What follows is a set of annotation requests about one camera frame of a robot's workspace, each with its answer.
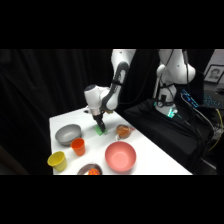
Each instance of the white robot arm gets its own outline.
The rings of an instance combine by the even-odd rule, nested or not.
[[[86,102],[102,132],[106,129],[102,120],[103,113],[104,111],[114,111],[118,107],[122,87],[126,81],[135,52],[136,49],[114,49],[112,64],[115,74],[111,87],[91,85],[85,89]]]
[[[182,49],[160,49],[161,65],[157,70],[160,92],[156,103],[156,110],[173,118],[178,112],[174,99],[177,90],[176,84],[187,84],[194,79],[196,71],[188,64],[186,51]]]

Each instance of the food item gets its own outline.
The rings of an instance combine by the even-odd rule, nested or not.
[[[89,176],[98,176],[98,175],[100,175],[100,172],[99,172],[99,170],[97,170],[97,169],[91,169],[91,170],[89,171],[88,175],[89,175]]]
[[[127,138],[131,133],[131,129],[126,125],[119,125],[116,129],[116,133],[120,138]]]

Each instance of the orange cup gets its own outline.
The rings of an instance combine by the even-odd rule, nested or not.
[[[72,149],[75,151],[77,156],[85,154],[85,141],[82,138],[75,139],[71,144]]]

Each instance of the red bowl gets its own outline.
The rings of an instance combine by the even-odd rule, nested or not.
[[[128,143],[115,142],[107,148],[105,158],[110,168],[118,172],[126,172],[135,165],[137,155]]]

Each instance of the yellow cup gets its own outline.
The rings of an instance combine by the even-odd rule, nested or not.
[[[63,171],[67,167],[67,160],[63,152],[56,152],[52,154],[47,163],[58,172]]]

